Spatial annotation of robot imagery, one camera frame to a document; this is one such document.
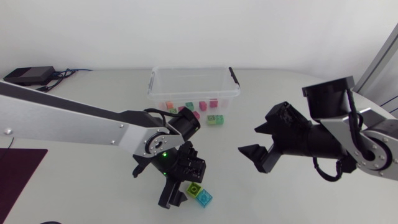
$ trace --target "wire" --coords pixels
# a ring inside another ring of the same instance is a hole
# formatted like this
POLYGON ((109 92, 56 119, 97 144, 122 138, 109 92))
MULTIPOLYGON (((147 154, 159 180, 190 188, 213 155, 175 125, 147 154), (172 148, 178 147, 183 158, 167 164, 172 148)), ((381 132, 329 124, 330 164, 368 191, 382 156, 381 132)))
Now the wire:
POLYGON ((13 142, 14 142, 14 139, 15 139, 15 137, 12 137, 11 143, 10 143, 10 145, 8 146, 7 149, 11 148, 11 146, 12 146, 12 144, 13 144, 13 142))
POLYGON ((166 116, 171 116, 171 117, 174 117, 174 118, 182 116, 181 114, 173 114, 173 113, 169 113, 169 112, 166 112, 166 111, 158 110, 158 109, 155 109, 155 108, 148 108, 148 109, 145 109, 144 111, 147 112, 147 113, 158 113, 158 114, 160 114, 162 116, 162 119, 163 119, 163 126, 166 126, 165 115, 166 116))
POLYGON ((336 182, 337 180, 340 180, 340 179, 341 179, 341 176, 343 175, 343 169, 341 168, 342 165, 341 165, 341 161, 340 161, 340 160, 338 160, 338 161, 336 162, 336 171, 337 171, 337 174, 336 174, 335 177, 333 177, 333 176, 331 176, 331 175, 325 173, 324 171, 321 170, 321 168, 319 168, 318 158, 313 157, 313 158, 312 158, 312 162, 313 162, 314 168, 317 170, 317 172, 319 173, 319 175, 321 175, 321 177, 324 178, 325 180, 330 181, 330 182, 336 182))
POLYGON ((43 87, 37 88, 36 90, 43 91, 43 92, 47 93, 50 90, 52 90, 54 87, 59 85, 64 79, 69 78, 71 75, 73 75, 77 71, 92 71, 92 70, 84 69, 84 68, 79 68, 79 69, 69 69, 69 68, 67 68, 65 71, 54 72, 51 75, 52 76, 51 79, 57 80, 57 82, 55 82, 52 86, 43 86, 43 87))
POLYGON ((396 111, 396 110, 398 110, 398 108, 393 109, 392 111, 390 111, 390 113, 392 113, 392 112, 394 112, 394 111, 396 111))
POLYGON ((391 99, 391 100, 389 100, 389 101, 387 101, 387 102, 383 103, 383 104, 382 104, 382 105, 380 105, 380 106, 384 106, 384 105, 386 105, 386 104, 390 103, 390 101, 392 101, 392 100, 396 99, 397 97, 398 97, 398 96, 396 96, 396 97, 394 97, 393 99, 391 99))
POLYGON ((366 150, 362 142, 361 126, 363 124, 363 118, 360 117, 359 119, 360 124, 358 124, 358 112, 356 111, 355 108, 353 92, 350 89, 348 89, 347 95, 348 95, 349 107, 351 109, 351 112, 349 112, 348 114, 349 131, 351 132, 351 138, 353 139, 355 147, 358 149, 359 152, 361 152, 362 156, 365 159, 371 161, 374 155, 370 154, 370 152, 366 150))
POLYGON ((8 150, 11 148, 13 142, 14 142, 14 137, 12 137, 11 143, 10 143, 10 145, 8 145, 8 148, 6 149, 6 151, 1 155, 0 161, 1 161, 1 160, 3 159, 3 157, 7 154, 8 150))

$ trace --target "black power adapter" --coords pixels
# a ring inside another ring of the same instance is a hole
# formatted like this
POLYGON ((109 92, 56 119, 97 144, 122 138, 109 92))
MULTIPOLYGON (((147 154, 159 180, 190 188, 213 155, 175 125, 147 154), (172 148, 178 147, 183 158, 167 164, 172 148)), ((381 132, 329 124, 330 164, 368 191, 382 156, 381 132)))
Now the black power adapter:
POLYGON ((4 77, 4 81, 22 86, 47 85, 55 72, 53 66, 17 68, 4 77))

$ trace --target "screw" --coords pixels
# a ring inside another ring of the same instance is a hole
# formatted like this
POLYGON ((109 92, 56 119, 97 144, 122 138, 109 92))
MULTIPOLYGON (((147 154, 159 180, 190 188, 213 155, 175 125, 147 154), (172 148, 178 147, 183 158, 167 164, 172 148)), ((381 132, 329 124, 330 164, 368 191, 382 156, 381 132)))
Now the screw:
POLYGON ((4 130, 4 134, 10 135, 12 134, 12 129, 11 128, 7 128, 4 130))

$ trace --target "green toy block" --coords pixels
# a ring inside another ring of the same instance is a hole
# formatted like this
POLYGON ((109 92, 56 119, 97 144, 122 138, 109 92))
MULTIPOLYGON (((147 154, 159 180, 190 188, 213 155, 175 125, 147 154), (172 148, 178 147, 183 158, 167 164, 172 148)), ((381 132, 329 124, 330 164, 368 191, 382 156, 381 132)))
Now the green toy block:
POLYGON ((214 115, 208 115, 208 116, 207 116, 207 124, 209 124, 209 125, 214 125, 214 124, 216 124, 216 116, 214 116, 214 115))
POLYGON ((194 109, 193 103, 192 103, 192 102, 185 103, 185 106, 186 106, 188 109, 192 110, 192 111, 193 111, 193 109, 194 109))
POLYGON ((169 109, 169 112, 170 112, 170 113, 178 113, 178 112, 177 112, 177 109, 175 109, 175 108, 169 109))
POLYGON ((199 184, 192 182, 187 189, 187 193, 193 198, 196 198, 201 190, 202 187, 199 184))
POLYGON ((224 124, 224 116, 216 115, 216 124, 224 124))

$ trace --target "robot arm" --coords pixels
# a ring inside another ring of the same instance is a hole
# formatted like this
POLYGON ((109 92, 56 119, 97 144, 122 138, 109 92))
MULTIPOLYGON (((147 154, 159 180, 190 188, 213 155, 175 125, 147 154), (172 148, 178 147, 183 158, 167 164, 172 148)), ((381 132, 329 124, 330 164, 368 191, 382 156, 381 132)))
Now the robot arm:
POLYGON ((134 177, 152 163, 167 179, 159 200, 165 208, 187 199, 178 190, 182 181, 201 182, 205 173, 205 161, 188 141, 200 124, 186 108, 178 114, 148 110, 173 116, 166 123, 146 111, 115 113, 6 82, 0 82, 0 105, 6 136, 119 146, 138 162, 134 177))
POLYGON ((352 93, 353 77, 303 88, 312 124, 288 102, 275 105, 266 115, 267 122, 255 129, 271 134, 269 151, 258 144, 240 147, 259 172, 268 173, 283 154, 313 157, 318 173, 337 181, 343 172, 356 168, 398 180, 398 120, 387 119, 372 109, 356 111, 352 93), (317 158, 337 159, 337 176, 325 174, 317 158))

